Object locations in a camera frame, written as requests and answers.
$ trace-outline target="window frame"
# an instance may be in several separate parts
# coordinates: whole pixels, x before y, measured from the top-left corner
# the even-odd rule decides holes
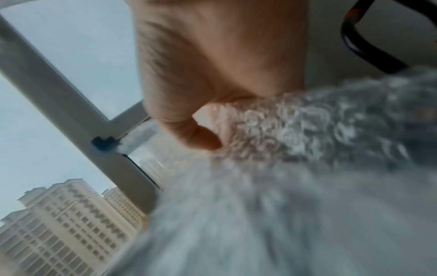
[[[154,182],[127,156],[99,151],[96,137],[118,140],[149,117],[138,102],[108,120],[0,15],[0,71],[66,138],[144,213],[157,195]]]

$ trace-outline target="window pane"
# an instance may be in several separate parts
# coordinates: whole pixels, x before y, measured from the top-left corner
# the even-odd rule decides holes
[[[194,118],[200,125],[209,125],[205,109],[197,112]],[[202,151],[191,150],[179,144],[173,136],[159,129],[153,120],[147,120],[137,128],[144,128],[142,135],[146,134],[148,140],[128,157],[163,189],[168,185],[169,177],[186,171],[196,159],[204,156]],[[125,138],[130,140],[131,137],[128,136],[129,134],[122,139],[122,143]]]
[[[38,0],[1,14],[108,119],[141,100],[124,0]]]
[[[0,223],[0,259],[7,256],[8,262],[21,272],[29,269],[29,275],[45,275],[58,266],[67,269],[65,275],[70,275],[81,265],[80,260],[84,265],[78,270],[100,272],[104,268],[102,261],[98,257],[90,260],[90,254],[94,256],[94,250],[99,256],[109,252],[105,254],[105,260],[109,261],[122,246],[112,249],[104,240],[97,239],[92,230],[98,227],[99,233],[108,233],[107,237],[117,245],[122,245],[124,240],[110,234],[110,225],[123,229],[129,238],[137,232],[100,196],[105,190],[111,191],[114,184],[1,75],[0,91],[0,152],[7,156],[0,166],[3,180],[0,183],[0,219],[4,218]],[[78,192],[86,198],[86,206],[74,197]],[[60,196],[71,203],[61,204]],[[108,221],[96,219],[91,213],[95,210],[104,214]],[[88,220],[82,221],[77,213]],[[92,223],[92,229],[87,227],[89,223]],[[30,231],[22,235],[20,229]],[[87,248],[90,244],[93,244],[92,250]],[[71,263],[76,257],[80,259]]]

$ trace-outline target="finger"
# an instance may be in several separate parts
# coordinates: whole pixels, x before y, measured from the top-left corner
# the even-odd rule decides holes
[[[222,147],[219,137],[208,128],[199,125],[193,118],[159,123],[189,148],[213,151]]]

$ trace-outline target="high-rise building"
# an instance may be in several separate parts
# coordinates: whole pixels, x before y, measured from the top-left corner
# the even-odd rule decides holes
[[[118,187],[104,191],[102,196],[133,227],[140,230],[145,226],[146,215]]]
[[[0,255],[27,276],[91,276],[137,230],[84,180],[35,188],[1,221]]]

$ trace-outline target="sky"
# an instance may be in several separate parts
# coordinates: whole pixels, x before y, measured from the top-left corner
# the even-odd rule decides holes
[[[130,10],[123,0],[37,0],[0,11],[109,119],[141,100]],[[0,218],[36,187],[114,184],[0,75]]]

